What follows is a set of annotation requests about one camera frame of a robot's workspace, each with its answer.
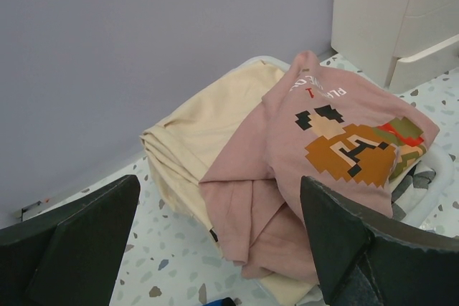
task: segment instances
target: lavender wall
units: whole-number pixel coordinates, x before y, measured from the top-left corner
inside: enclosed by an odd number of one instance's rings
[[[89,183],[247,58],[329,48],[332,0],[0,0],[0,209]]]

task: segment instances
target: clothing pile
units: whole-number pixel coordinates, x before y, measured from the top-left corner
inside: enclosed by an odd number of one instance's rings
[[[409,201],[392,191],[438,131],[398,97],[304,52],[285,74],[263,61],[228,73],[141,140],[164,201],[206,226],[244,277],[294,305],[318,282],[301,177],[399,219]]]

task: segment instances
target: cabinet drawer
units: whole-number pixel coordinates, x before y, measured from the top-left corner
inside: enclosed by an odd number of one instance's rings
[[[459,35],[411,57],[398,59],[389,91],[401,93],[459,66]]]
[[[411,57],[459,34],[459,0],[409,0],[395,57]]]

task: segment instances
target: blue object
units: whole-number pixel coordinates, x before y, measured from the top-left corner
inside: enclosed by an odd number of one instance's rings
[[[217,300],[211,302],[210,304],[206,304],[205,306],[236,306],[235,302],[231,300],[231,298],[226,297],[222,300]]]

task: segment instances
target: speckled floor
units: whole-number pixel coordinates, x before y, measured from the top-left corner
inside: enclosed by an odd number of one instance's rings
[[[358,72],[339,54],[323,64]],[[440,126],[441,131],[435,142],[450,154],[455,161],[456,171],[459,171],[459,162],[456,160],[459,141],[455,139],[459,134],[459,68],[400,97]],[[238,305],[244,306],[277,305],[256,283],[243,280],[238,268],[219,258],[208,234],[193,219],[174,214],[164,204],[149,176],[146,158],[139,159],[52,208],[132,173],[141,182],[141,200],[111,306],[197,306],[223,297],[232,297]],[[459,179],[444,191],[440,204],[423,224],[424,228],[435,229],[445,236],[459,236],[458,189]]]

